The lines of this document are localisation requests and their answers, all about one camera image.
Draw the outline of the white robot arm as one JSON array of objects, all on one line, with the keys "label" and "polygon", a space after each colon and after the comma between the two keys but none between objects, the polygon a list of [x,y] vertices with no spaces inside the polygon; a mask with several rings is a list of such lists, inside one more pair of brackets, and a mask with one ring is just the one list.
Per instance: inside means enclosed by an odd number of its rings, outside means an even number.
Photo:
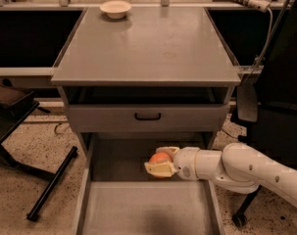
[{"label": "white robot arm", "polygon": [[209,180],[240,194],[263,186],[297,208],[297,170],[243,143],[228,144],[220,151],[159,147],[144,166],[157,178],[178,175],[183,180]]}]

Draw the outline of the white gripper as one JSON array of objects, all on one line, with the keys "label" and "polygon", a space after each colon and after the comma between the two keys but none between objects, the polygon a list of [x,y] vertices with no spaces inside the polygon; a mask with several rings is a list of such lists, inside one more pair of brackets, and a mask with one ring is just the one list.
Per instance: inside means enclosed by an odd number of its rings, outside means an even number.
[{"label": "white gripper", "polygon": [[172,177],[177,174],[183,180],[197,180],[196,156],[200,151],[196,147],[159,147],[156,153],[166,153],[172,159],[171,162],[145,163],[146,171],[155,177]]}]

